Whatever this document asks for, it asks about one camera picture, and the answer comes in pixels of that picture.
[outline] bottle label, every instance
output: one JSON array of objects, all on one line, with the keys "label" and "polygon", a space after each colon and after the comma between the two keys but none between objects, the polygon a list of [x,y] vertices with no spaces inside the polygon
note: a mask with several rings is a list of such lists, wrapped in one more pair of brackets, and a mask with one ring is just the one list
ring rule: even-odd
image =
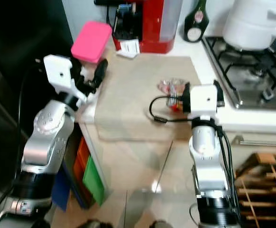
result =
[{"label": "bottle label", "polygon": [[197,11],[197,12],[195,13],[194,19],[195,19],[196,23],[202,22],[202,19],[203,19],[203,12],[202,12],[202,11]]},{"label": "bottle label", "polygon": [[187,38],[189,41],[197,41],[201,36],[200,28],[191,28],[187,31]]}]

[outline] pink lid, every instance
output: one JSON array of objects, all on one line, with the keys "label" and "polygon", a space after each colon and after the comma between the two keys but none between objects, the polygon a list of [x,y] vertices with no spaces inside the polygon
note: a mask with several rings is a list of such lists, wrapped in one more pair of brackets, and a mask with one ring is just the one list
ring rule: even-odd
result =
[{"label": "pink lid", "polygon": [[97,63],[111,32],[108,24],[96,21],[86,22],[72,46],[72,55],[80,60]]}]

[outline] power cord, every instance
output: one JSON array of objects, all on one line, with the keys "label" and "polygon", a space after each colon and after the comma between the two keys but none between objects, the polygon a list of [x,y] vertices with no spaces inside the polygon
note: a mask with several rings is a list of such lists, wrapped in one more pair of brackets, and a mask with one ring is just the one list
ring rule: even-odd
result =
[{"label": "power cord", "polygon": [[233,203],[234,203],[234,206],[236,207],[236,214],[237,214],[238,220],[241,221],[238,195],[237,195],[237,191],[236,191],[236,187],[235,187],[235,178],[234,178],[234,173],[233,173],[231,145],[230,145],[229,139],[228,139],[225,131],[223,131],[222,134],[223,134],[223,137],[227,144],[227,149],[228,149],[230,184],[231,184],[231,191],[232,191],[232,196],[233,196]]},{"label": "power cord", "polygon": [[194,207],[196,207],[197,206],[197,203],[193,203],[191,206],[190,206],[190,208],[189,208],[189,214],[190,214],[190,217],[191,217],[191,219],[192,219],[192,221],[195,223],[195,225],[198,227],[198,223],[195,221],[195,219],[193,218],[193,216],[192,216],[192,209],[194,208]]},{"label": "power cord", "polygon": [[106,23],[109,24],[109,26],[112,28],[112,25],[110,24],[110,6],[106,6]]},{"label": "power cord", "polygon": [[21,157],[22,157],[22,153],[20,151],[20,142],[21,142],[21,104],[22,104],[23,88],[24,88],[24,84],[26,82],[26,78],[28,77],[30,71],[37,66],[39,66],[39,64],[34,64],[25,72],[25,74],[23,76],[22,83],[21,83],[19,99],[18,99],[18,119],[17,119],[17,144],[18,144],[18,146],[17,146],[17,165],[16,165],[16,171],[15,171],[15,177],[14,177],[13,181],[11,182],[10,186],[0,196],[0,205],[4,201],[4,199],[12,192],[12,190],[14,189],[14,183],[18,178],[19,162],[21,161]]},{"label": "power cord", "polygon": [[226,170],[226,172],[227,172],[228,179],[230,180],[230,172],[229,172],[230,170],[229,170],[227,158],[226,158],[226,156],[225,156],[224,147],[222,146],[222,145],[223,145],[223,143],[222,143],[222,137],[219,137],[219,143],[220,143],[220,147],[221,147],[221,153],[222,153],[222,158],[223,158],[223,164],[224,164],[225,170]]},{"label": "power cord", "polygon": [[153,108],[153,103],[156,101],[156,100],[159,100],[159,99],[164,99],[164,98],[172,98],[172,99],[177,99],[179,101],[182,100],[182,97],[177,97],[177,96],[169,96],[169,95],[163,95],[163,96],[157,96],[155,97],[151,103],[149,104],[149,113],[150,115],[153,117],[154,121],[155,122],[160,122],[160,123],[167,123],[167,122],[188,122],[188,121],[192,121],[192,119],[188,119],[188,118],[184,118],[184,119],[166,119],[164,117],[161,117],[161,116],[157,116],[157,115],[154,115],[153,114],[153,111],[152,111],[152,108]]}]

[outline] gas stove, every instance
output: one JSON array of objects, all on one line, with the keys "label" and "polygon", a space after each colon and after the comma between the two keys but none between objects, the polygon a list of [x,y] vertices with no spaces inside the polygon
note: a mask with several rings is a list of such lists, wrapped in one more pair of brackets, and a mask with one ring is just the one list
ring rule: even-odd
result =
[{"label": "gas stove", "polygon": [[273,50],[236,50],[222,37],[204,37],[202,42],[236,108],[276,110],[276,53]]}]

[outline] white paper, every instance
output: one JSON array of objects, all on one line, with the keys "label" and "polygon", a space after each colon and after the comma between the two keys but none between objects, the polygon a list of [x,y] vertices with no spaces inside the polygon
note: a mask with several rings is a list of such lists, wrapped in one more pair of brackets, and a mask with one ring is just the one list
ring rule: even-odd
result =
[{"label": "white paper", "polygon": [[140,53],[138,39],[120,41],[120,46],[121,46],[122,52],[127,52],[130,54],[139,54]]},{"label": "white paper", "polygon": [[122,50],[117,51],[116,54],[119,56],[126,57],[126,58],[135,58],[136,55],[138,55],[138,53],[129,53],[129,52],[125,52]]}]

